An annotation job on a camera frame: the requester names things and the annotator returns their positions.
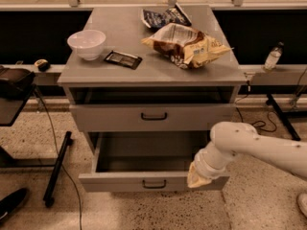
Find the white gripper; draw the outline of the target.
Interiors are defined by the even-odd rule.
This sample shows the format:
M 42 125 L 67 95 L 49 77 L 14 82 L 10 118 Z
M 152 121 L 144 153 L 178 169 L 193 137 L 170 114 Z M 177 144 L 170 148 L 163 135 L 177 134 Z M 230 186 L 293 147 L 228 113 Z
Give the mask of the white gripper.
M 236 152 L 219 150 L 209 142 L 204 149 L 196 153 L 190 164 L 187 174 L 188 187 L 193 189 L 210 184 L 224 173 L 226 166 L 236 157 Z

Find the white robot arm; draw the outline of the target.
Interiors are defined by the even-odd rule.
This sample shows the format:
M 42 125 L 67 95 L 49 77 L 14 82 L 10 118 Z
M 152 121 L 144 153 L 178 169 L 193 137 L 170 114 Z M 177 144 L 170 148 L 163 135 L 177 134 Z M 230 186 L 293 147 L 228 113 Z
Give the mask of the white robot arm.
M 220 122 L 210 130 L 210 142 L 190 164 L 189 188 L 210 184 L 222 176 L 239 154 L 248 154 L 278 169 L 307 179 L 307 143 L 259 135 L 247 123 Z

